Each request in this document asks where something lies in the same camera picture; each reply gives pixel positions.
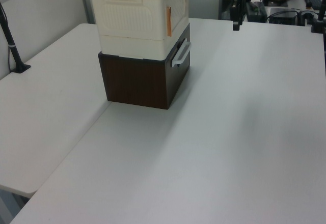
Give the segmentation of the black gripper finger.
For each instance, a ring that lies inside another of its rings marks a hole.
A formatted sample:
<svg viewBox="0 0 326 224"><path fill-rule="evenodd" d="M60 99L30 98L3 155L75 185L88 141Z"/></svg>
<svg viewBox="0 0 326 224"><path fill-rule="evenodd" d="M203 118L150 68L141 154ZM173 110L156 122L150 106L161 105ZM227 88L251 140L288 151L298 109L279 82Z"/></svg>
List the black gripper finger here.
<svg viewBox="0 0 326 224"><path fill-rule="evenodd" d="M233 30L239 31L242 25L242 15L240 3L238 0L233 0L230 7L230 19L233 22Z"/></svg>
<svg viewBox="0 0 326 224"><path fill-rule="evenodd" d="M246 15L246 2L247 0L240 0L240 21L243 22Z"/></svg>

